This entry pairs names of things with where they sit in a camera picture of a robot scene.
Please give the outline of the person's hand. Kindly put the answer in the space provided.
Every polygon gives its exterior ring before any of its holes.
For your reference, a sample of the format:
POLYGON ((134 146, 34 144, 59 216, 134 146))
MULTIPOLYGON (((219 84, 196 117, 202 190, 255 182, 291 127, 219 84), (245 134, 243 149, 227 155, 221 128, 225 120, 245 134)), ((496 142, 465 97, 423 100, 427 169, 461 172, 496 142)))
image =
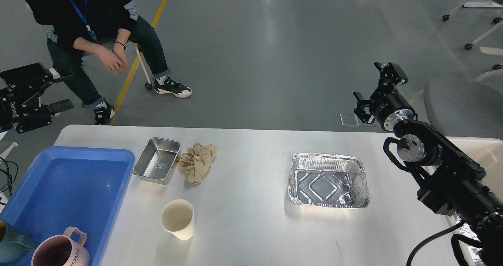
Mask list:
POLYGON ((115 77, 118 77, 119 74, 124 74, 130 68, 125 47, 121 43, 114 43, 112 50, 98 45, 95 55, 99 57, 99 60, 115 77))

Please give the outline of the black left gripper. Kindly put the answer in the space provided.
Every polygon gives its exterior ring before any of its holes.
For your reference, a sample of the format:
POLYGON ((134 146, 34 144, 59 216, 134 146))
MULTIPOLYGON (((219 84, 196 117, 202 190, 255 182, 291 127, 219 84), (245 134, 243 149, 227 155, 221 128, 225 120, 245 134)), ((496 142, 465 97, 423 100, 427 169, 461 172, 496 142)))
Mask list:
POLYGON ((58 101, 39 107, 28 107, 26 102, 44 94, 52 84, 62 82, 74 76, 72 69, 56 71, 47 69, 40 62, 6 70, 0 73, 6 83, 0 93, 1 116, 0 131, 2 133, 15 129, 17 133, 27 133, 31 130, 48 126, 59 113, 74 108, 69 100, 58 101))

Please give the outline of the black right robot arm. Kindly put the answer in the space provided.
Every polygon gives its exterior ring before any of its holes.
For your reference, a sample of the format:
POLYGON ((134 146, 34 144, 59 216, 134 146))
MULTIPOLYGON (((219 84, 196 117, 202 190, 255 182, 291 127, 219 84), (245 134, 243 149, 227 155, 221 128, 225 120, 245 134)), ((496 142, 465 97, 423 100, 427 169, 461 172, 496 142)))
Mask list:
POLYGON ((411 265, 417 252, 429 242, 468 224, 477 239, 454 233, 451 245, 460 266, 467 266, 461 243, 479 249, 487 266, 501 266, 503 256, 502 201, 482 183, 485 169, 426 122, 418 120, 413 107, 398 92, 408 76, 393 62, 374 62, 380 73, 378 86, 369 99, 355 91, 354 114, 363 122, 378 122, 395 134, 383 151, 400 170, 410 173, 419 186, 417 199, 436 214, 460 216, 459 223, 420 242, 408 256, 411 265))

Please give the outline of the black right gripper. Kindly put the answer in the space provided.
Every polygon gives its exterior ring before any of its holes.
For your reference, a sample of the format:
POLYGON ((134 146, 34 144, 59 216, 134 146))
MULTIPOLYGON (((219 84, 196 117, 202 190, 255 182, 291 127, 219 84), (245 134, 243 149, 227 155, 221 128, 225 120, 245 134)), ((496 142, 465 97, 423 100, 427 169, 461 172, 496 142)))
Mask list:
POLYGON ((354 114, 362 123, 379 123, 383 130, 393 132, 398 122, 416 116, 407 100, 397 92, 398 87, 408 83, 409 78, 396 63, 389 62, 384 65, 374 62, 374 66, 380 73, 378 87, 370 99, 364 99, 361 92, 353 92, 357 100, 354 114))

